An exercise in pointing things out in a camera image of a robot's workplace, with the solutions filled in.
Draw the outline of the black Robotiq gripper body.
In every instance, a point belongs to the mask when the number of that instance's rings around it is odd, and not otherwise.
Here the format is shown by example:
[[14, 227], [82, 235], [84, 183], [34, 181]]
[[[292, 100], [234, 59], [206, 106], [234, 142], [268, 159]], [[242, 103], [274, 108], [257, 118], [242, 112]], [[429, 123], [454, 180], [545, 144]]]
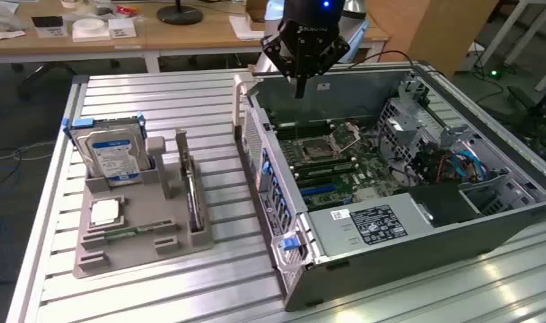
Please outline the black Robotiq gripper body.
[[324, 38], [333, 42], [341, 35], [344, 1], [286, 1], [280, 34], [290, 53], [301, 63], [301, 43]]

